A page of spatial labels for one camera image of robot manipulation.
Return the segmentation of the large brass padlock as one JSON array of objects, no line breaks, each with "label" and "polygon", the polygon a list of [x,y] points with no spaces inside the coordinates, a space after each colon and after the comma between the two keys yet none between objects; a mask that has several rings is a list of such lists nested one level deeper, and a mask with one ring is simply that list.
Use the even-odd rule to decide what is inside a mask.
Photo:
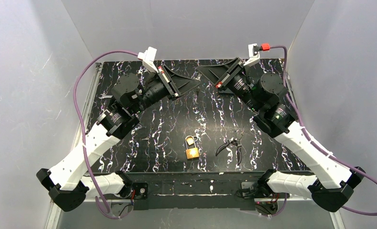
[{"label": "large brass padlock", "polygon": [[197,137],[194,136],[194,138],[195,138],[195,143],[191,146],[187,146],[185,141],[184,141],[186,157],[189,160],[199,158],[199,156],[200,156],[198,147],[196,146]]}]

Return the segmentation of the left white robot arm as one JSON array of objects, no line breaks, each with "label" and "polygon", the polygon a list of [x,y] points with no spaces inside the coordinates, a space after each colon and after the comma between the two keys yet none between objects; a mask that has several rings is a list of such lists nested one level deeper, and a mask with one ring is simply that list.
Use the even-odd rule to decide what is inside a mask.
[{"label": "left white robot arm", "polygon": [[199,84],[199,80],[179,75],[166,65],[150,73],[145,84],[133,73],[120,76],[108,107],[90,131],[83,132],[81,142],[55,166],[37,172],[52,201],[69,212],[91,197],[114,194],[133,198],[135,185],[123,172],[96,176],[91,166],[138,125],[139,113],[163,98],[177,99]]}]

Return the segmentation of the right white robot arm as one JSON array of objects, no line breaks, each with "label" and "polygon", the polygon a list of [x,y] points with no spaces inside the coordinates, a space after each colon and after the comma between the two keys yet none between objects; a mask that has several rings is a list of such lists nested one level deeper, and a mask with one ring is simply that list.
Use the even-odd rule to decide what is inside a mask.
[{"label": "right white robot arm", "polygon": [[288,90],[280,75],[265,73],[258,80],[247,74],[241,59],[225,64],[205,65],[198,72],[216,89],[230,90],[255,116],[258,128],[294,153],[311,175],[295,175],[267,170],[251,193],[256,197],[288,193],[312,199],[318,206],[336,212],[343,207],[362,177],[323,155],[307,139],[296,114],[285,104]]}]

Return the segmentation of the silver open-end wrench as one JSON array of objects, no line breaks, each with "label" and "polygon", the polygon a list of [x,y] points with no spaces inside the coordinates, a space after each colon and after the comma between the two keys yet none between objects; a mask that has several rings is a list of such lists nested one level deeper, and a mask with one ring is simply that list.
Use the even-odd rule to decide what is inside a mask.
[{"label": "silver open-end wrench", "polygon": [[101,94],[101,95],[99,96],[99,99],[110,99],[110,98],[112,98],[112,95]]}]

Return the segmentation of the small brass padlock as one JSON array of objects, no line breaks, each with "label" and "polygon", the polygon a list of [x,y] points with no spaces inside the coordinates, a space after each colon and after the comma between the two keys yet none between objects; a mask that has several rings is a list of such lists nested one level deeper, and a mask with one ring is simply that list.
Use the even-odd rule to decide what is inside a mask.
[{"label": "small brass padlock", "polygon": [[185,143],[186,143],[187,146],[191,146],[191,145],[193,145],[195,143],[195,138],[193,136],[191,136],[191,135],[187,136],[185,138]]}]

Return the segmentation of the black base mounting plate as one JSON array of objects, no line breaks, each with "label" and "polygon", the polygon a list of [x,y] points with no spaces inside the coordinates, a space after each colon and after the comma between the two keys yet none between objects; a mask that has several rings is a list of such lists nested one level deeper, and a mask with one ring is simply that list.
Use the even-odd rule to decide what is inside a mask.
[{"label": "black base mounting plate", "polygon": [[262,172],[159,172],[124,173],[122,197],[134,194],[135,210],[149,209],[219,209],[255,210],[257,204],[272,204],[277,211],[284,193],[263,196],[256,192]]}]

